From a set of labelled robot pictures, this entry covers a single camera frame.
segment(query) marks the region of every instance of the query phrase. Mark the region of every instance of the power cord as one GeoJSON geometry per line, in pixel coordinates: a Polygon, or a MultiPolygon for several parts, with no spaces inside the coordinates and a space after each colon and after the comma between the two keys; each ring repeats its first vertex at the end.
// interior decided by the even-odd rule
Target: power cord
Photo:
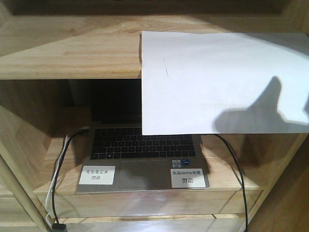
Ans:
{"type": "Polygon", "coordinates": [[[222,136],[218,135],[218,134],[213,134],[214,136],[218,137],[227,147],[228,151],[231,153],[234,162],[238,168],[239,174],[240,174],[240,178],[241,178],[241,188],[242,188],[242,196],[243,196],[243,201],[244,201],[244,205],[245,205],[245,215],[246,215],[246,228],[245,228],[245,232],[248,232],[248,206],[247,206],[247,198],[246,198],[246,191],[245,191],[245,182],[243,180],[243,173],[242,170],[240,168],[240,164],[237,160],[237,156],[236,153],[232,147],[232,145],[222,136]]]}
{"type": "Polygon", "coordinates": [[[57,179],[59,176],[59,172],[65,157],[65,154],[68,150],[68,147],[70,145],[71,140],[78,134],[88,134],[89,133],[89,127],[83,127],[83,128],[79,128],[77,131],[75,131],[71,136],[66,136],[64,138],[63,141],[63,146],[62,146],[62,150],[58,156],[58,158],[56,159],[55,162],[55,168],[54,168],[54,173],[53,173],[53,178],[51,181],[51,185],[49,187],[49,190],[47,192],[47,196],[46,196],[46,201],[45,201],[45,208],[48,211],[48,205],[49,205],[49,199],[50,199],[50,194],[52,194],[52,208],[53,208],[53,213],[55,216],[55,220],[56,223],[54,223],[53,225],[51,225],[51,223],[48,222],[47,218],[50,215],[50,213],[48,212],[48,214],[46,215],[46,221],[49,223],[49,226],[52,227],[54,232],[66,232],[67,228],[65,224],[60,224],[59,223],[59,219],[56,213],[56,208],[55,208],[55,191],[56,191],[56,184],[57,184],[57,179]]]}

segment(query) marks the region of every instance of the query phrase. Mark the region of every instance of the label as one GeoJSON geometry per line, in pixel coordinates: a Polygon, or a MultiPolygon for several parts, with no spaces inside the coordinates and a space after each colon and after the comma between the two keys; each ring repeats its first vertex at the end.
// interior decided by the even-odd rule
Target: label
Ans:
{"type": "Polygon", "coordinates": [[[194,169],[171,169],[172,188],[205,188],[203,170],[194,169]]]}
{"type": "Polygon", "coordinates": [[[181,168],[182,163],[180,159],[173,159],[172,160],[172,168],[181,168]]]}
{"type": "Polygon", "coordinates": [[[183,159],[183,165],[190,165],[190,160],[188,159],[183,159]]]}
{"type": "Polygon", "coordinates": [[[115,166],[84,166],[80,185],[112,185],[115,166]]]}

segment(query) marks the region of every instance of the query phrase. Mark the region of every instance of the black cable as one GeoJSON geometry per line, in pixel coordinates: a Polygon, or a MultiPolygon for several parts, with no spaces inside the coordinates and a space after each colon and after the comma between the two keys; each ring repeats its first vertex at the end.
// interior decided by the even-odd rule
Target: black cable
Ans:
{"type": "Polygon", "coordinates": [[[242,170],[240,168],[239,162],[237,160],[236,153],[235,153],[232,145],[225,138],[223,138],[222,136],[220,136],[218,134],[213,134],[213,135],[222,140],[222,142],[227,147],[228,151],[231,153],[231,155],[234,159],[234,162],[235,162],[235,164],[238,168],[240,178],[241,178],[242,196],[243,196],[243,201],[244,201],[244,204],[245,204],[245,214],[246,214],[246,229],[245,229],[245,232],[248,232],[248,206],[247,206],[247,199],[246,199],[245,182],[243,180],[243,173],[242,173],[242,170]]]}
{"type": "Polygon", "coordinates": [[[58,169],[56,170],[56,175],[55,175],[55,181],[54,181],[54,184],[53,184],[53,190],[52,190],[52,207],[53,207],[53,212],[54,212],[54,216],[55,216],[55,219],[56,219],[56,222],[59,224],[59,219],[58,219],[58,216],[57,216],[57,213],[56,213],[56,208],[55,208],[55,191],[56,191],[56,184],[57,184],[57,179],[58,179],[58,176],[59,176],[59,172],[60,172],[60,168],[62,166],[62,163],[63,163],[63,160],[64,160],[64,157],[66,155],[66,152],[67,152],[67,149],[70,145],[70,142],[71,140],[78,134],[83,134],[85,133],[86,131],[88,131],[88,129],[85,129],[85,130],[80,130],[78,132],[76,132],[75,134],[73,134],[67,141],[66,143],[66,146],[63,150],[63,156],[62,157],[59,157],[59,167],[58,169]]]}

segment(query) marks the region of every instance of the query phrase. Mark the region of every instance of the white paper sheet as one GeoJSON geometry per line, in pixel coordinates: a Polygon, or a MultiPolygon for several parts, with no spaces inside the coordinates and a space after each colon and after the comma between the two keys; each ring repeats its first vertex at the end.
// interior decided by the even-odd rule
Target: white paper sheet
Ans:
{"type": "Polygon", "coordinates": [[[84,166],[80,185],[112,185],[115,166],[84,166]]]}
{"type": "Polygon", "coordinates": [[[171,169],[172,188],[205,188],[205,179],[201,168],[171,169]]]}
{"type": "Polygon", "coordinates": [[[142,133],[309,132],[302,33],[142,33],[142,133]]]}

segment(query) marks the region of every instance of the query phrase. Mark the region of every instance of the cable plug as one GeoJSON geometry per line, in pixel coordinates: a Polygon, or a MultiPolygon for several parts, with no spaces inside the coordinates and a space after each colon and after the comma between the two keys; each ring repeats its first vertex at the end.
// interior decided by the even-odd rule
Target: cable plug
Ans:
{"type": "Polygon", "coordinates": [[[54,223],[52,229],[53,232],[68,232],[66,224],[54,223]]]}

